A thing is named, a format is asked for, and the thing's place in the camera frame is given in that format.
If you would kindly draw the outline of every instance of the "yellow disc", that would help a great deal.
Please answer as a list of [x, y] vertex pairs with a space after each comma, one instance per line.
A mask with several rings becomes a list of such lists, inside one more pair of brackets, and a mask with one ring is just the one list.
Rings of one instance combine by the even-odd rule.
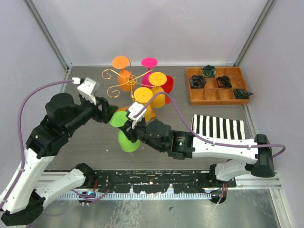
[[129, 65], [130, 61], [126, 56], [118, 56], [112, 61], [112, 66], [115, 69], [124, 69]]
[[155, 72], [150, 74], [149, 76], [149, 82], [153, 86], [162, 86], [163, 84], [166, 83], [166, 81], [167, 81], [166, 75], [161, 72]]
[[144, 114], [144, 118], [145, 118], [145, 121], [148, 122], [151, 120], [152, 118], [152, 108], [151, 108], [151, 105], [148, 105], [147, 107], [147, 111], [146, 113]]
[[153, 93], [151, 89], [146, 87], [140, 87], [135, 90], [134, 92], [134, 98], [139, 103], [147, 103], [151, 97], [153, 96]]
[[[163, 92], [163, 89], [160, 86], [153, 87], [152, 89], [153, 95], [155, 95], [158, 92]], [[160, 94], [156, 98], [153, 99], [153, 101], [150, 103], [152, 108], [161, 108], [166, 103], [166, 95]]]

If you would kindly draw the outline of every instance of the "gray floor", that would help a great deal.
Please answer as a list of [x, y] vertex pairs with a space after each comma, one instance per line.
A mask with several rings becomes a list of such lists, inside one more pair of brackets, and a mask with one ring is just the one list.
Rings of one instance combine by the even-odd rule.
[[[46, 214], [64, 215], [50, 217]], [[209, 200], [99, 201], [81, 207], [55, 200], [32, 228], [279, 228], [269, 190], [229, 190], [219, 207]]]
[[[109, 98], [106, 90], [109, 86], [117, 84], [117, 77], [104, 80], [101, 72], [107, 67], [73, 67], [69, 78], [90, 77], [98, 81], [101, 86], [97, 92], [98, 96], [104, 96], [110, 104], [125, 107], [132, 103], [130, 94], [121, 92], [118, 98]], [[194, 114], [218, 116], [236, 120], [245, 120], [245, 114], [241, 105], [237, 106], [192, 106], [188, 102], [188, 91], [186, 88], [186, 67], [181, 66], [159, 66], [156, 71], [163, 72], [174, 77], [175, 84], [172, 97], [176, 101], [182, 115], [191, 123]], [[145, 72], [143, 67], [133, 67], [133, 74], [139, 76]], [[72, 94], [75, 103], [79, 103], [76, 85], [68, 84], [66, 92]], [[165, 124], [172, 126], [174, 130], [186, 131], [186, 127], [181, 122], [174, 107], [169, 104], [156, 110], [157, 118]], [[224, 162], [216, 158], [187, 159], [183, 161], [169, 158], [166, 153], [159, 153], [145, 144], [130, 153], [125, 153], [120, 149], [117, 140], [118, 129], [109, 124], [89, 121], [85, 126], [78, 129], [69, 143], [65, 145], [54, 161], [49, 165], [49, 169], [71, 169], [78, 163], [85, 162], [93, 169], [209, 169], [214, 163]], [[245, 134], [249, 138], [249, 129], [245, 125]]]

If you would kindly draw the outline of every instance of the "striped napkin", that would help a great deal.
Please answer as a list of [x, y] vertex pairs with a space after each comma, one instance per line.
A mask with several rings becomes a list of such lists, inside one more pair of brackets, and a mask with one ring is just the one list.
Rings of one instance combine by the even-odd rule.
[[220, 139], [245, 139], [244, 121], [194, 115], [191, 124], [196, 134]]

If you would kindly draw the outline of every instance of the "dark crumpled object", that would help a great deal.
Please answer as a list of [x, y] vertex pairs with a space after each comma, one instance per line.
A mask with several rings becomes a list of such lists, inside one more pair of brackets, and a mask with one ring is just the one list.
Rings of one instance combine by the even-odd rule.
[[236, 99], [248, 99], [253, 93], [246, 91], [245, 89], [234, 89], [233, 90]]
[[230, 78], [227, 76], [217, 77], [217, 83], [218, 83], [219, 88], [224, 88], [224, 89], [232, 88]]
[[203, 89], [207, 81], [202, 75], [193, 75], [190, 78], [191, 89]]
[[215, 67], [207, 65], [202, 68], [201, 73], [204, 77], [215, 77]]

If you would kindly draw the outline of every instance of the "black and white striped mat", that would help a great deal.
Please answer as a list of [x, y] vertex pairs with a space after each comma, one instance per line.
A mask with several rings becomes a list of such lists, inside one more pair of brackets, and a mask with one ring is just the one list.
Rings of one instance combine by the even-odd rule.
[[196, 134], [220, 139], [245, 139], [244, 121], [220, 117], [194, 115], [192, 130]]

